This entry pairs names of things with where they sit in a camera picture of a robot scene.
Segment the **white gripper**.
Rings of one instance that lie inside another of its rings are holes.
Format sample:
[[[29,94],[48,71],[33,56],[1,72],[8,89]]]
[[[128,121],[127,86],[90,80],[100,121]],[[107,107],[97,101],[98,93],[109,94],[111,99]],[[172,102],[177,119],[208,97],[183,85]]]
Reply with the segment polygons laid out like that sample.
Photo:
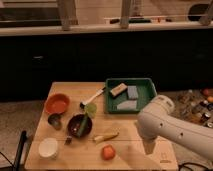
[[[156,145],[156,142],[154,139],[146,139],[143,138],[143,147],[146,155],[152,154]]]

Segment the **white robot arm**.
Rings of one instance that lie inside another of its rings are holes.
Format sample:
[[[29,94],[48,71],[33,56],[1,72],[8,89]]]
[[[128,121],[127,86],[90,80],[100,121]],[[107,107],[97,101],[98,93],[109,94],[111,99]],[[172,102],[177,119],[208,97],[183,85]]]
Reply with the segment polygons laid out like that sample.
[[[139,135],[148,141],[164,137],[213,161],[213,129],[172,117],[174,109],[169,97],[154,97],[137,115]]]

